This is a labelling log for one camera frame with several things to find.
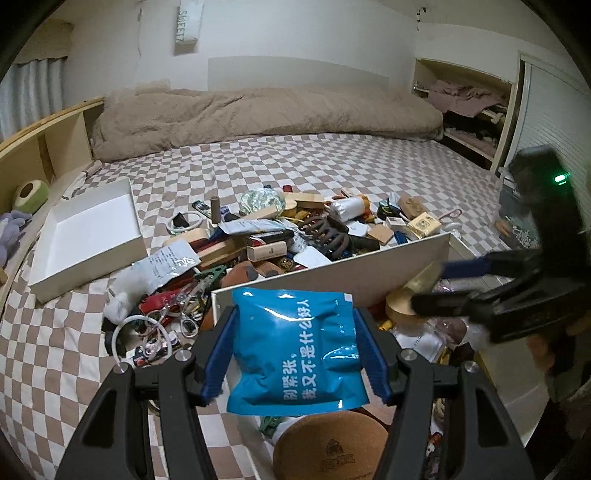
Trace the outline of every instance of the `purple plush toy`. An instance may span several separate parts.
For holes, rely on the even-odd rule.
[[[32,215],[18,210],[0,216],[0,267],[4,267],[18,243],[21,228]]]

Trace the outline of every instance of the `checkered bedsheet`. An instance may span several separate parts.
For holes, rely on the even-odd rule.
[[[341,187],[372,202],[389,192],[420,195],[441,215],[461,208],[463,239],[476,252],[503,248],[489,226],[496,178],[434,142],[369,135],[263,137],[176,148],[106,165],[77,192],[129,177],[142,234],[154,252],[166,222],[213,195],[238,211],[240,195],[270,184],[330,196]],[[100,335],[105,290],[116,273],[44,306],[28,287],[34,249],[18,273],[0,323],[0,427],[37,479],[53,479],[86,406],[113,366]],[[220,479],[254,475],[223,395],[199,416]],[[158,417],[150,415],[157,478],[167,478]]]

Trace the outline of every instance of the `round cork mat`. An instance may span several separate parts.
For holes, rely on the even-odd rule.
[[[371,480],[387,437],[362,413],[310,415],[281,435],[273,470],[277,480]]]

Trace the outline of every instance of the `plastic bag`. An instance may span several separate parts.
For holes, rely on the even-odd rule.
[[[369,403],[350,295],[239,288],[234,355],[242,378],[228,411],[298,416]]]

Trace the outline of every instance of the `white cylindrical package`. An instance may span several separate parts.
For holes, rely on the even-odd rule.
[[[330,204],[330,214],[341,222],[348,222],[365,212],[365,202],[361,197],[335,200]]]

